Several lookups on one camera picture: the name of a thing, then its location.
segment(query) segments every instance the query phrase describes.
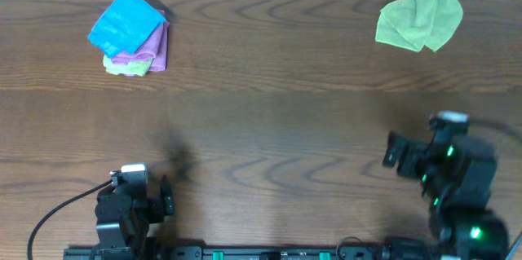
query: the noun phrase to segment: wooden table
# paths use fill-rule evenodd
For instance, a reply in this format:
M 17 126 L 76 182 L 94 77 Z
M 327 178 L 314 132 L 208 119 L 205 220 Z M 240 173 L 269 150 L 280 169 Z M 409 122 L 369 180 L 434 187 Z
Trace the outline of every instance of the wooden table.
M 0 258 L 35 224 L 134 161 L 174 182 L 151 235 L 209 245 L 427 238 L 418 183 L 381 166 L 387 132 L 427 137 L 441 109 L 522 130 L 522 0 L 461 0 L 437 53 L 374 41 L 393 0 L 149 0 L 167 8 L 169 68 L 107 74 L 86 39 L 112 0 L 0 0 Z M 490 207 L 522 228 L 522 151 L 493 142 Z M 36 259 L 93 245 L 95 196 L 43 227 Z

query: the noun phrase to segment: crumpled green towel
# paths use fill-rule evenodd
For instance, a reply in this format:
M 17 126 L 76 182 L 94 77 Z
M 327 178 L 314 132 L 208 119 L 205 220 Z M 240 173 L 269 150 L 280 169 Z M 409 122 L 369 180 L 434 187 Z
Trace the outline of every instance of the crumpled green towel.
M 396 0 L 381 10 L 375 41 L 437 51 L 453 36 L 462 14 L 458 0 Z
M 153 63 L 153 59 L 146 61 L 129 61 L 129 64 L 113 64 L 111 59 L 104 55 L 104 67 L 107 73 L 118 75 L 123 73 L 127 76 L 144 76 Z

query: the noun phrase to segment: towel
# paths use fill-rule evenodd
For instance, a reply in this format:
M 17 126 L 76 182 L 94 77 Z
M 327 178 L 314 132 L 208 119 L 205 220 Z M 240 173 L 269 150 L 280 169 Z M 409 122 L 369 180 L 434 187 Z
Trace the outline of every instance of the towel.
M 160 72 L 166 68 L 166 51 L 169 22 L 165 21 L 154 30 L 145 43 L 138 48 L 138 50 L 129 54 L 127 52 L 120 52 L 114 56 L 111 61 L 113 64 L 128 64 L 130 61 L 144 61 L 153 59 L 153 63 L 149 71 Z
M 381 10 L 375 41 L 438 51 L 453 36 L 462 14 L 458 0 L 397 0 Z
M 127 76 L 144 76 L 150 68 L 153 60 L 149 59 L 146 61 L 130 61 L 128 64 L 113 64 L 111 59 L 104 55 L 104 67 L 107 73 L 114 75 L 125 74 Z
M 144 0 L 114 0 L 88 38 L 109 58 L 122 51 L 135 53 L 165 17 Z

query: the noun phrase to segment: black cable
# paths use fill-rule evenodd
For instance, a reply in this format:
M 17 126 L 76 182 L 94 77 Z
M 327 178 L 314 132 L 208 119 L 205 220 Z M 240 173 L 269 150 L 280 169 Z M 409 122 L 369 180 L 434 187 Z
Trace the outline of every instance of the black cable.
M 522 143 L 522 133 L 518 131 L 516 128 L 506 125 L 504 123 L 481 118 L 470 118 L 470 125 L 488 128 L 491 130 L 497 130 Z
M 82 199 L 84 196 L 87 196 L 87 195 L 90 195 L 92 194 L 93 192 L 96 192 L 98 190 L 100 190 L 102 187 L 106 187 L 108 186 L 110 183 L 112 182 L 112 180 L 109 180 L 105 183 L 102 183 L 100 184 L 98 187 L 95 187 L 87 192 L 84 192 L 78 196 L 75 196 L 74 198 L 72 199 L 69 199 L 67 201 L 65 201 L 64 203 L 56 206 L 56 208 L 54 208 L 53 210 L 51 210 L 51 212 L 49 212 L 46 216 L 44 216 L 42 218 L 42 220 L 40 220 L 40 222 L 36 225 L 36 227 L 33 229 L 33 232 L 31 233 L 31 236 L 29 237 L 29 241 L 27 242 L 27 259 L 28 260 L 33 260 L 33 242 L 34 242 L 34 238 L 36 237 L 36 234 L 38 232 L 38 230 L 40 229 L 40 227 L 42 227 L 43 223 L 45 223 L 45 221 L 47 221 L 47 219 L 49 219 L 49 217 L 51 217 L 53 214 L 56 213 L 56 211 L 64 208 L 65 206 L 73 203 L 74 201 L 78 200 L 78 199 Z
M 516 237 L 513 245 L 509 248 L 509 252 L 507 253 L 506 260 L 510 260 L 515 256 L 516 250 L 519 248 L 520 244 L 522 244 L 522 231 L 520 231 L 519 236 Z
M 359 238 L 356 237 L 356 236 L 347 236 L 347 237 L 342 238 L 342 239 L 339 241 L 339 243 L 337 244 L 337 247 L 335 248 L 335 256 L 337 256 L 337 259 L 340 259 L 340 257 L 339 257 L 339 248 L 341 248 L 341 245 L 342 245 L 345 241 L 347 241 L 347 240 L 357 240 L 357 241 L 359 241 L 359 243 L 362 243 L 362 240 L 359 239 Z

